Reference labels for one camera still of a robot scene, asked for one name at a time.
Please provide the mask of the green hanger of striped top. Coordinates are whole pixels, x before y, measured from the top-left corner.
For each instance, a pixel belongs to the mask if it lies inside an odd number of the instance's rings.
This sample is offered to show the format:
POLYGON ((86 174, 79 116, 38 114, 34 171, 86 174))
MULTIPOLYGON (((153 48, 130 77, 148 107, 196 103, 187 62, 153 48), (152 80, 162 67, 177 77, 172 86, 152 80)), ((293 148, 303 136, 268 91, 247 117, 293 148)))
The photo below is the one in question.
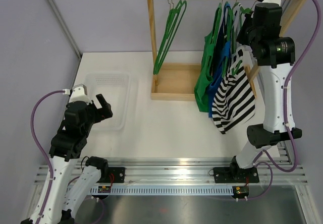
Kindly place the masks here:
POLYGON ((232 8, 232 23, 229 37, 231 59, 230 66, 228 67, 228 73, 232 76, 236 76, 240 68, 249 65, 252 61, 251 49, 237 41, 238 34, 242 30, 245 15, 250 13, 250 8, 244 8, 242 4, 236 0, 232 8))

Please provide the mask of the striped black white tank top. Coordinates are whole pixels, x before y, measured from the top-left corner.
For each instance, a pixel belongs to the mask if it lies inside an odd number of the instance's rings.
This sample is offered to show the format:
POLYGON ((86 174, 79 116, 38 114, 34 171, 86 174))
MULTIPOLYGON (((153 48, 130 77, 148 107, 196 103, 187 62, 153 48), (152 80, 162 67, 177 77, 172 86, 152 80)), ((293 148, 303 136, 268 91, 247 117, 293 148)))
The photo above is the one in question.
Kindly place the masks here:
POLYGON ((238 124, 245 123, 255 114, 255 95, 245 67, 236 76, 223 77, 212 101, 212 120, 221 134, 226 134, 238 124))

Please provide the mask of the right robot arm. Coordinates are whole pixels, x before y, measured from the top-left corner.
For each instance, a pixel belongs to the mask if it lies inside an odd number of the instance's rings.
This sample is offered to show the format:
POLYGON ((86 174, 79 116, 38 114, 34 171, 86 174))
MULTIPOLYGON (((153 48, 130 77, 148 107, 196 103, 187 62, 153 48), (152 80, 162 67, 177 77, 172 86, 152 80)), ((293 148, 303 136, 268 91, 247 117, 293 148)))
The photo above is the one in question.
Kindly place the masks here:
POLYGON ((291 103, 291 77, 295 62, 295 43, 281 37, 282 8, 275 3, 258 3, 253 14, 247 14, 237 41, 251 47, 257 60, 264 87, 264 121, 247 128, 248 141, 232 158, 229 176, 234 182, 257 175, 257 159, 281 141, 301 138, 296 128, 291 103))

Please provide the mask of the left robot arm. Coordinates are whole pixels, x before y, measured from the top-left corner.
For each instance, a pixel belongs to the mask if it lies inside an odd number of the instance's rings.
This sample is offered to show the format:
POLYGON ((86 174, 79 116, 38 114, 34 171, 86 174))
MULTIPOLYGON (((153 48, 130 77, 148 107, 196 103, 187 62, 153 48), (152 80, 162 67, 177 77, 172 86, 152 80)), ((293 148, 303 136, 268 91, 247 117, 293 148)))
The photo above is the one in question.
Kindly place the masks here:
POLYGON ((22 223, 74 223, 79 207, 92 186, 109 177, 109 164, 104 158, 90 157, 81 175, 68 189, 71 174, 81 151, 87 144, 92 126, 113 116, 111 105, 102 94, 96 95, 101 107, 92 100, 78 99, 66 105, 64 119, 51 140, 45 155, 48 173, 39 201, 31 216, 22 223))

